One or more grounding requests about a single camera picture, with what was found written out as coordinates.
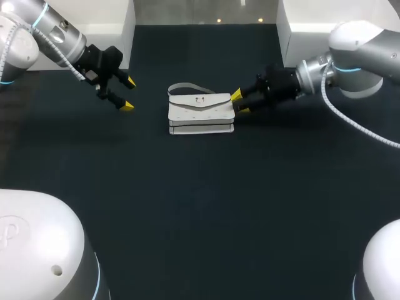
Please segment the black table surface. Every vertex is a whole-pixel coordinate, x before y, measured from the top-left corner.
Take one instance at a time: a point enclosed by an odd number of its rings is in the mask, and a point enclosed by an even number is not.
[[[79,216],[113,299],[344,299],[369,239],[400,218],[400,152],[320,96],[170,136],[170,84],[231,93],[282,65],[274,25],[138,26],[132,114],[69,72],[42,72],[1,187],[52,194]],[[400,90],[333,103],[400,141]]]

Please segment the cable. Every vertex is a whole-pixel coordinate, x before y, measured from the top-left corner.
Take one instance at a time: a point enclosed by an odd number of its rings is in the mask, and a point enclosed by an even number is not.
[[[16,23],[9,31],[7,39],[6,39],[6,43],[1,55],[1,59],[0,59],[0,82],[1,79],[3,77],[3,72],[4,72],[4,66],[6,65],[6,60],[7,60],[7,55],[9,52],[9,48],[11,46],[11,43],[16,35],[16,32],[18,29],[20,28],[24,28],[26,30],[28,30],[29,32],[33,31],[35,32],[43,41],[45,41],[50,47],[51,49],[54,50],[54,52],[61,58],[61,60],[63,61],[63,63],[71,70],[71,72],[75,75],[75,77],[80,80],[86,80],[86,78],[80,73],[78,72],[73,65],[67,60],[67,58],[65,57],[65,55],[56,47],[56,45],[53,44],[52,41],[50,41],[50,39],[45,36],[43,34],[43,32],[41,32],[39,29],[32,27],[32,26],[27,26],[25,24],[22,23]]]
[[[54,52],[58,54],[62,62],[71,70],[71,72],[75,75],[75,77],[78,80],[80,81],[86,80],[86,78],[73,67],[73,65],[68,61],[65,55],[57,48],[56,45],[53,44],[52,41],[50,41],[50,39],[47,36],[44,35],[43,32],[41,32],[38,28],[35,27],[32,27],[32,29],[41,39],[43,39],[54,50]]]
[[[334,105],[329,101],[328,95],[326,94],[326,78],[328,76],[328,71],[329,68],[333,65],[332,61],[329,61],[328,64],[325,67],[324,74],[322,75],[322,81],[321,81],[321,93],[322,93],[322,98],[324,99],[325,104],[330,108],[330,110],[336,114],[339,118],[344,120],[345,122],[349,123],[351,126],[354,128],[360,130],[362,133],[372,137],[373,139],[376,139],[379,142],[382,142],[384,144],[387,144],[388,146],[398,148],[400,149],[400,144],[397,142],[390,141],[388,139],[385,139],[384,137],[366,129],[365,127],[362,127],[360,124],[357,122],[353,121],[349,117],[345,116],[343,113],[341,113]]]

